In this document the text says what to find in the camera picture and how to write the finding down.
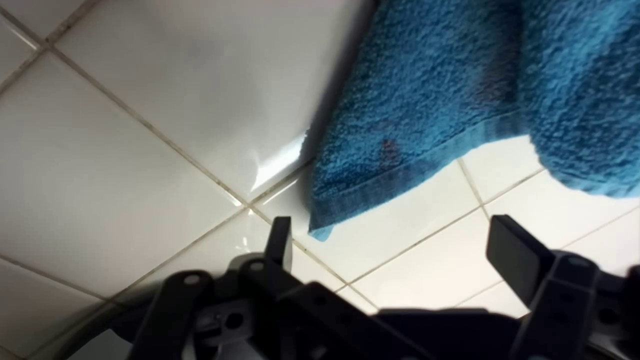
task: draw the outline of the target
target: towel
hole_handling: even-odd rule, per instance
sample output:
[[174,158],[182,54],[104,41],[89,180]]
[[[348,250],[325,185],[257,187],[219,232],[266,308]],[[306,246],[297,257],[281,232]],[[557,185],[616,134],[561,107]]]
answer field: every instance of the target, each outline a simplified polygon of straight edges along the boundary
[[314,162],[310,232],[520,134],[563,185],[640,195],[639,0],[383,0]]

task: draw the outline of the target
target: blue towel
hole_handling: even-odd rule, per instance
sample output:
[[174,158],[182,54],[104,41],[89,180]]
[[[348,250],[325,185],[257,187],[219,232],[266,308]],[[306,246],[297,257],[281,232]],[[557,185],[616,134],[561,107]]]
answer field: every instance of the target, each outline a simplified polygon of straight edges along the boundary
[[383,0],[314,162],[310,230],[520,134],[563,185],[640,195],[639,0]]

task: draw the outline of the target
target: tile floor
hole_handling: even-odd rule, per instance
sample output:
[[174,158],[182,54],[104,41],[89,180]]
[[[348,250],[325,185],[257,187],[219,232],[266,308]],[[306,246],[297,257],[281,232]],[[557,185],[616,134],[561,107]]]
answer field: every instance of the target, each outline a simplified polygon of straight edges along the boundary
[[369,0],[0,0],[0,360],[47,360],[182,268],[221,274],[294,219],[297,265],[367,313],[526,308],[482,259],[491,215],[611,272],[640,203],[555,183],[526,139],[306,235],[310,146]]

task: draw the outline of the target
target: terry cloth towel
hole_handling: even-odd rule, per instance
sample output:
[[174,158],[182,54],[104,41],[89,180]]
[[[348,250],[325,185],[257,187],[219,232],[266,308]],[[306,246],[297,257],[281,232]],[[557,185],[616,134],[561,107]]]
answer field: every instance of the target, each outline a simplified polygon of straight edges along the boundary
[[519,134],[570,189],[640,195],[639,0],[383,0],[316,157],[310,230]]

